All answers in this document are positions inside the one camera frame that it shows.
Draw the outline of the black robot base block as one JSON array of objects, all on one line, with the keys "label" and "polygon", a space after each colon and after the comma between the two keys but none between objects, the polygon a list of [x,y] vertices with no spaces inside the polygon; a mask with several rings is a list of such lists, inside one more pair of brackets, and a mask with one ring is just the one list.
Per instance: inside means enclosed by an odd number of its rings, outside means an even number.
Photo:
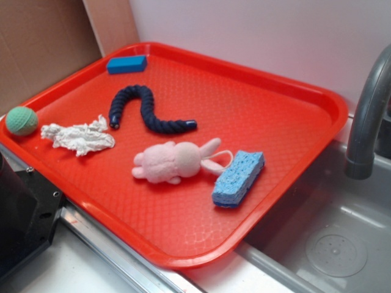
[{"label": "black robot base block", "polygon": [[63,192],[38,171],[14,171],[1,156],[1,281],[53,242]]}]

